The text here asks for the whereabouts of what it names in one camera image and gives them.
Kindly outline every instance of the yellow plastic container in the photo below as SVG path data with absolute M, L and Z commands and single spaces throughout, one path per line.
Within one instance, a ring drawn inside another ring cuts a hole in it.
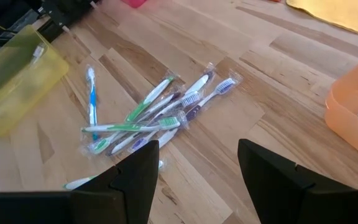
M 31 26 L 0 49 L 0 135 L 10 130 L 68 71 L 68 64 Z
M 326 106 L 327 125 L 358 150 L 358 66 L 333 84 Z

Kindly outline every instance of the yellow cloth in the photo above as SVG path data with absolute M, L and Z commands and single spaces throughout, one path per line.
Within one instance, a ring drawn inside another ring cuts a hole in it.
M 287 4 L 358 33 L 358 0 L 287 0 Z

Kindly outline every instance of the pile of toothbrushes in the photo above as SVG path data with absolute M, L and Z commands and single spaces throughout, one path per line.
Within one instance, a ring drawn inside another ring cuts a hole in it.
M 86 145 L 86 151 L 94 155 L 106 152 L 108 156 L 119 154 L 124 149 L 132 153 L 153 139 L 158 139 L 160 148 L 164 147 L 181 128 L 187 128 L 188 122 L 194 120 L 200 111 L 205 110 L 208 102 L 216 96 L 225 95 L 241 81 L 239 75 L 231 72 L 229 78 L 223 80 L 212 93 L 204 97 L 203 93 L 214 76 L 215 67 L 210 63 L 200 79 L 187 90 L 183 90 L 184 87 L 174 84 L 178 75 L 168 71 L 161 83 L 126 116 L 122 123 L 98 125 L 94 72 L 88 67 L 89 126 L 83 128 L 82 132 L 86 136 L 92 135 L 92 142 Z

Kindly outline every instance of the wooden floor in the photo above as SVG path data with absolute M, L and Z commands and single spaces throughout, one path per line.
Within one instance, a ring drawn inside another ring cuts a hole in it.
M 81 153 L 87 64 L 97 73 L 99 122 L 108 123 L 122 121 L 168 68 L 188 86 L 208 62 L 215 83 L 229 69 L 244 81 L 161 150 L 167 166 L 150 223 L 259 223 L 240 138 L 358 188 L 358 152 L 323 119 L 331 84 L 358 64 L 357 34 L 264 0 L 148 0 L 138 10 L 104 0 L 70 29 L 53 43 L 68 75 L 0 138 L 2 191 L 60 190 L 119 160 Z

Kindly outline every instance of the red object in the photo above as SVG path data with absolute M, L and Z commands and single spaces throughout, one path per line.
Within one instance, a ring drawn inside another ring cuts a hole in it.
M 122 0 L 126 4 L 130 5 L 130 7 L 137 8 L 141 5 L 143 5 L 146 0 Z

